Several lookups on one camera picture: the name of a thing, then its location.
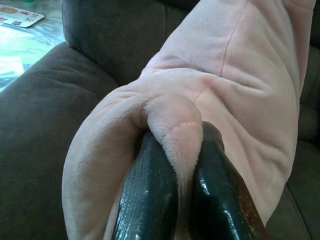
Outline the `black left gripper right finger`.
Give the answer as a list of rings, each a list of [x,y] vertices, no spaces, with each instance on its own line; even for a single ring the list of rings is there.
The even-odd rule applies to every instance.
[[[220,131],[203,122],[192,186],[192,239],[267,240],[249,190],[225,154]]]

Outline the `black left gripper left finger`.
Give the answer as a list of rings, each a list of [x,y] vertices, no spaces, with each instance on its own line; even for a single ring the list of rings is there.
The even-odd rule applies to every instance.
[[[176,173],[150,131],[127,173],[112,232],[113,240],[172,240],[178,212]]]

